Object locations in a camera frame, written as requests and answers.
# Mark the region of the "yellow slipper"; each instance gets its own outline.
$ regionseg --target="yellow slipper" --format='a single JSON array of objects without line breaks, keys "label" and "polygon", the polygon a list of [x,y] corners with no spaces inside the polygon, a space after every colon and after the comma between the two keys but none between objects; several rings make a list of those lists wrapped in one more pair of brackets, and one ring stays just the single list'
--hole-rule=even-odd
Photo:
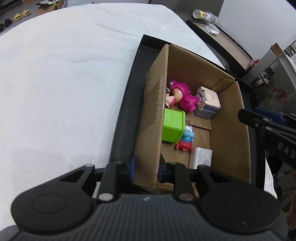
[{"label": "yellow slipper", "polygon": [[12,20],[14,21],[14,22],[17,22],[18,20],[20,20],[22,18],[22,16],[19,14],[19,13],[17,13],[13,18],[12,18]]},{"label": "yellow slipper", "polygon": [[21,16],[22,17],[26,17],[26,16],[28,16],[28,15],[30,15],[31,14],[31,11],[29,11],[29,10],[24,10],[22,13],[21,13]]}]

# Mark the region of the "slipper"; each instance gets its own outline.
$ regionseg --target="slipper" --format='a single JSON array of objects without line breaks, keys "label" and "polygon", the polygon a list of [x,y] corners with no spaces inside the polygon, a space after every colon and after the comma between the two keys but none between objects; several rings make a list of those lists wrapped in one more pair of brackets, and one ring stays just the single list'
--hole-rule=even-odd
[{"label": "slipper", "polygon": [[4,24],[0,23],[0,33],[4,30]]},{"label": "slipper", "polygon": [[11,21],[11,19],[10,19],[10,18],[5,19],[5,21],[4,21],[4,26],[5,26],[6,28],[8,28],[10,25],[12,25],[12,21]]},{"label": "slipper", "polygon": [[14,17],[12,18],[12,20],[14,21],[14,22],[17,22],[18,20],[20,20],[22,18],[22,16],[19,14],[19,13],[17,13],[16,15],[14,15]]},{"label": "slipper", "polygon": [[29,10],[24,10],[22,13],[21,13],[21,16],[22,17],[26,17],[26,16],[28,16],[28,15],[30,15],[31,14],[31,11],[29,11]]}]

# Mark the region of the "white tablecloth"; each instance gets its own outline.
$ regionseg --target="white tablecloth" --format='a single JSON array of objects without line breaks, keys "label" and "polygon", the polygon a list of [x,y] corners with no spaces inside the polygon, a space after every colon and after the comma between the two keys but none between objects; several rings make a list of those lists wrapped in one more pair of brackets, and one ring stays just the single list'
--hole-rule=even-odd
[{"label": "white tablecloth", "polygon": [[221,65],[161,5],[103,3],[27,20],[0,36],[0,229],[22,191],[86,163],[104,167],[143,34]]}]

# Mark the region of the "open cardboard box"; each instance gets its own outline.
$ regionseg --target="open cardboard box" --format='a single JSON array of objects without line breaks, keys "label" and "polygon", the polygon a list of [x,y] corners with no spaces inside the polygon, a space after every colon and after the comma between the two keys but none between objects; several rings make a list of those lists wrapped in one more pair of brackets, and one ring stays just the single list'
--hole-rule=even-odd
[{"label": "open cardboard box", "polygon": [[200,86],[217,92],[221,109],[209,119],[186,114],[194,126],[194,147],[213,150],[211,167],[250,183],[250,143],[248,128],[237,113],[244,108],[239,85],[232,76],[201,57],[175,45],[165,45],[150,67],[144,93],[140,126],[135,146],[134,184],[157,192],[169,184],[157,179],[160,154],[166,162],[189,165],[189,151],[162,142],[165,88],[169,82],[186,83],[192,95]]}]

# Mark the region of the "green container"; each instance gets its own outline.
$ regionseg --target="green container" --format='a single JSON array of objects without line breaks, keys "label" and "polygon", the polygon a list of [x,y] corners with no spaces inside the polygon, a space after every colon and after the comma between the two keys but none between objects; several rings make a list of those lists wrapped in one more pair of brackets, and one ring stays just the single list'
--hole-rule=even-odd
[{"label": "green container", "polygon": [[165,108],[163,141],[177,144],[185,131],[185,112]]}]

